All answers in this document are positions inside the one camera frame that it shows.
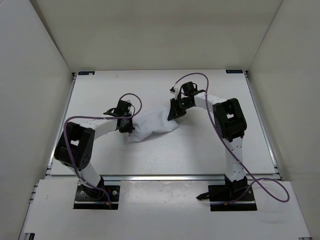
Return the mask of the white skirt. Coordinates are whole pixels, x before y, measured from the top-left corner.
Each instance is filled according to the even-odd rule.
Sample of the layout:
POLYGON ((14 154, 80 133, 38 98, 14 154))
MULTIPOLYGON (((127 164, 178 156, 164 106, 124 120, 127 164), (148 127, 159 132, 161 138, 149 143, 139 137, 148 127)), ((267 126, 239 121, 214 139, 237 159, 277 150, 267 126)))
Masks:
POLYGON ((139 143, 153 134, 166 134, 179 127, 178 123, 168 120, 170 107, 160 105, 148 110, 143 110, 133 118, 134 130, 127 137, 129 143, 139 143))

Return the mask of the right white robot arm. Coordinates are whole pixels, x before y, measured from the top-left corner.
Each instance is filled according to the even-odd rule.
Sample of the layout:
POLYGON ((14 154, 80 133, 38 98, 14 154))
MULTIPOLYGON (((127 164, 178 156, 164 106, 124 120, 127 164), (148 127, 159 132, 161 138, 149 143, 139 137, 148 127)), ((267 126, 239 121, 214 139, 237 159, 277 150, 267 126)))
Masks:
POLYGON ((173 120, 184 116, 193 107, 208 111, 214 130, 225 147, 226 179, 231 182, 224 187, 224 195, 229 200, 236 200, 242 195, 242 188, 235 182, 244 181, 246 171, 243 167, 242 144, 247 122, 236 98, 224 99, 199 90, 193 82, 187 82, 180 88, 173 86, 167 119, 173 120))

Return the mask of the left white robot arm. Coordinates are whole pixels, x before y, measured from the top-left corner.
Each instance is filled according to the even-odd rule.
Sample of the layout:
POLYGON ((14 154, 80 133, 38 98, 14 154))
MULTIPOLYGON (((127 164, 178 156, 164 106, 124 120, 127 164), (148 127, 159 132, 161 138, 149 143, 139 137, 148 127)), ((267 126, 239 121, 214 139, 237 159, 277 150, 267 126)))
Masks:
POLYGON ((78 176, 93 199, 101 198, 105 192, 102 176, 91 165, 94 141, 116 131, 131 133, 134 130, 132 106, 128 100, 119 100, 116 107, 99 119, 82 124, 69 121, 55 147, 54 158, 78 176))

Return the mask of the right corner label sticker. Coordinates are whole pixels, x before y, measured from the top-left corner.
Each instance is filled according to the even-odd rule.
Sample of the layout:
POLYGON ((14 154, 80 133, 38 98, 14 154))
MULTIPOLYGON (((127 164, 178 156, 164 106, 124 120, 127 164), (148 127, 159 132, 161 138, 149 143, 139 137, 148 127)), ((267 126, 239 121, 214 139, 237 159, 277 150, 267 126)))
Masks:
POLYGON ((242 74, 243 71, 241 69, 226 69, 225 72, 227 74, 242 74))

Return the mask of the corner label sticker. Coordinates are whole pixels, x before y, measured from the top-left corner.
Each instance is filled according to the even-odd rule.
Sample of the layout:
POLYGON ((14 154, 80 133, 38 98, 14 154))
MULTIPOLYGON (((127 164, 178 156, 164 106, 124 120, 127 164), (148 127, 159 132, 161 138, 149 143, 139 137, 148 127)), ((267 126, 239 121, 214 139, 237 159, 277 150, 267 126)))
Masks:
POLYGON ((77 74, 79 76, 93 76, 95 71, 79 71, 77 74))
POLYGON ((225 72, 227 74, 242 74, 243 71, 241 69, 226 69, 225 72))

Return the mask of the left corner label sticker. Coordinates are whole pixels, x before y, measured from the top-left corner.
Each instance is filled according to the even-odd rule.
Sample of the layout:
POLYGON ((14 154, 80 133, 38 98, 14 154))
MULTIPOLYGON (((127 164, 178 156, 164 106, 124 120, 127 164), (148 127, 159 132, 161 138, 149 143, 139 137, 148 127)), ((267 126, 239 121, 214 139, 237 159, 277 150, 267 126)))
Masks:
POLYGON ((79 76, 93 76, 95 71, 79 71, 77 74, 79 76))

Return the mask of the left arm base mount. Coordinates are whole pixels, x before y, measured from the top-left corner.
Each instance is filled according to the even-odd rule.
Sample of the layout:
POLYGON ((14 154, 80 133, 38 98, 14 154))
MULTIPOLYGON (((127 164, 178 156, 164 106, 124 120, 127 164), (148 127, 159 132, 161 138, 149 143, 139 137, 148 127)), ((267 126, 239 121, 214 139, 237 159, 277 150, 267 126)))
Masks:
POLYGON ((101 188, 106 191, 109 200, 104 192, 89 188, 79 182, 73 208, 77 210, 118 210, 121 186, 104 183, 101 188))

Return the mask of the aluminium table frame rail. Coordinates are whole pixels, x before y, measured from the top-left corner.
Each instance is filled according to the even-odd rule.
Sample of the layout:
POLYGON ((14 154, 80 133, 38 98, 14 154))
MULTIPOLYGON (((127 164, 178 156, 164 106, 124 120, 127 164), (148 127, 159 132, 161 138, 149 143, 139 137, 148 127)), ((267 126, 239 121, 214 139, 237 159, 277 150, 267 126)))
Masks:
MULTIPOLYGON (((169 105, 170 88, 192 81, 211 95, 239 100, 247 122, 243 162, 257 178, 279 179, 275 156, 249 85, 248 75, 226 70, 129 70, 96 71, 76 75, 66 117, 100 116, 125 96, 143 111, 169 105)), ((198 107, 178 120, 173 132, 152 135, 140 143, 111 132, 93 145, 91 164, 106 179, 138 181, 222 179, 226 172, 225 149, 207 112, 198 107)))

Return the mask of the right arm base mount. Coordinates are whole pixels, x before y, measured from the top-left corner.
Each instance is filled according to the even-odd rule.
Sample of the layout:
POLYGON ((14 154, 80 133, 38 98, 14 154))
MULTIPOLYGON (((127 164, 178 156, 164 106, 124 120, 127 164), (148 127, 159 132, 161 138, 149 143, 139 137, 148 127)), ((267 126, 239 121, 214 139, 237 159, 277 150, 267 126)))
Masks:
POLYGON ((247 177, 230 181, 224 178, 224 184, 209 185, 208 191, 196 197, 199 201, 209 200, 212 212, 253 212, 257 204, 247 177))

